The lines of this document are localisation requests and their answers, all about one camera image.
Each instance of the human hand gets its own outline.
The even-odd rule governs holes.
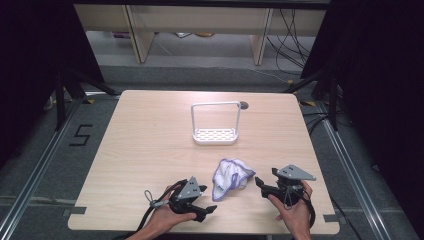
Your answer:
[[[162,201],[169,200],[171,192],[172,191],[170,191]],[[177,214],[171,210],[169,204],[165,204],[159,208],[156,208],[146,226],[129,237],[128,240],[154,239],[163,233],[169,232],[175,225],[193,220],[195,218],[195,213]]]
[[[302,185],[306,192],[304,193],[303,197],[305,199],[309,199],[312,195],[312,188],[304,180],[302,180]],[[277,221],[283,220],[287,226],[287,229],[296,240],[311,239],[309,225],[310,213],[304,201],[299,200],[299,202],[291,206],[291,208],[288,210],[286,209],[285,205],[274,195],[269,194],[268,199],[280,212],[280,215],[278,215],[275,219]]]

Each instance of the crumpled cloth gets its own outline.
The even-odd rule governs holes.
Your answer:
[[[222,159],[213,175],[212,200],[222,200],[230,190],[244,189],[247,180],[256,174],[240,159]]]

